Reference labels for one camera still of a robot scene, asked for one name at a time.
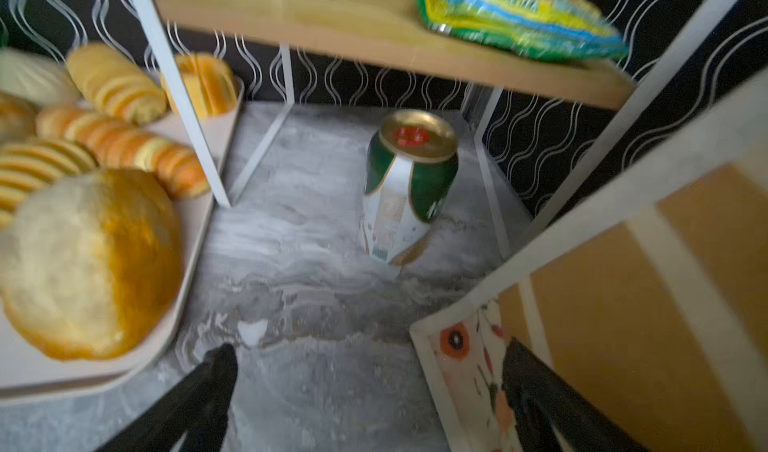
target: pastry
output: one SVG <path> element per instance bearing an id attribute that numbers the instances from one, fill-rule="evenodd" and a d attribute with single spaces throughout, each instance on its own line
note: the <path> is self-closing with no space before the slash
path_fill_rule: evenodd
<path id="1" fill-rule="evenodd" d="M 34 136 L 34 107 L 24 99 L 0 92 L 0 143 Z"/>
<path id="2" fill-rule="evenodd" d="M 69 73 L 56 61 L 11 48 L 0 49 L 0 91 L 37 108 L 71 104 L 80 98 Z"/>
<path id="3" fill-rule="evenodd" d="M 0 229 L 33 192 L 96 167 L 88 150 L 69 140 L 32 140 L 0 147 Z"/>
<path id="4" fill-rule="evenodd" d="M 231 111 L 237 105 L 237 89 L 230 66 L 211 54 L 176 56 L 184 86 L 190 95 L 194 111 L 199 119 L 217 116 Z M 170 108 L 178 113 L 165 78 L 160 83 L 168 94 Z"/>
<path id="5" fill-rule="evenodd" d="M 67 177 L 33 194 L 0 235 L 0 295 L 48 357 L 113 358 L 173 304 L 184 275 L 179 218 L 136 169 Z"/>
<path id="6" fill-rule="evenodd" d="M 67 69 L 83 97 L 111 117 L 141 125 L 168 110 L 163 90 L 106 44 L 91 42 L 72 52 Z"/>
<path id="7" fill-rule="evenodd" d="M 173 198 L 197 197 L 209 189 L 191 147 L 102 113 L 74 106 L 50 108 L 38 114 L 37 129 L 40 137 L 82 143 L 102 166 L 153 173 Z"/>

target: beer can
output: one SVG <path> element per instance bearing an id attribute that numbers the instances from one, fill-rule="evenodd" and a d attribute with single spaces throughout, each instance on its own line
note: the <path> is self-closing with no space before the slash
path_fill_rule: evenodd
<path id="1" fill-rule="evenodd" d="M 366 253 L 402 265 L 417 258 L 458 171 L 456 132 L 424 111 L 384 118 L 368 146 L 361 235 Z"/>

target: red pull tab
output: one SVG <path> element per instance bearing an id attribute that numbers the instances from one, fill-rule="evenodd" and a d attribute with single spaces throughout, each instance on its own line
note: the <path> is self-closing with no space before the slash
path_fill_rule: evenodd
<path id="1" fill-rule="evenodd" d="M 398 146 L 415 147 L 429 142 L 429 131 L 420 127 L 400 127 L 395 131 Z"/>

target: wooden shelf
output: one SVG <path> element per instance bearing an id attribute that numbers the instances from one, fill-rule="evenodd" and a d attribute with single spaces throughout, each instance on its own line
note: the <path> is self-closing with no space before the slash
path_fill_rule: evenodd
<path id="1" fill-rule="evenodd" d="M 428 31 L 413 0 L 155 0 L 190 29 L 619 109 L 634 83 L 609 61 L 548 64 Z"/>

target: wallpaper with wavy lines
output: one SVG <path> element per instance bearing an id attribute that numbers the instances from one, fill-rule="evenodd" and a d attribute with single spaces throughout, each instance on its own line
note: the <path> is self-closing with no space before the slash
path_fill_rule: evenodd
<path id="1" fill-rule="evenodd" d="M 13 47 L 62 62 L 72 48 L 102 41 L 136 64 L 156 68 L 130 0 L 0 0 L 0 33 Z M 168 24 L 168 37 L 181 52 L 207 51 L 225 59 L 248 86 L 249 99 L 285 97 L 278 48 Z M 378 68 L 292 51 L 293 81 L 302 103 L 456 109 L 464 99 L 462 82 Z"/>
<path id="2" fill-rule="evenodd" d="M 619 67 L 640 81 L 703 0 L 590 1 L 623 33 L 630 54 Z M 741 0 L 561 214 L 764 68 L 767 52 L 768 2 Z M 504 92 L 484 139 L 518 196 L 535 215 L 612 117 L 612 112 L 581 104 Z"/>

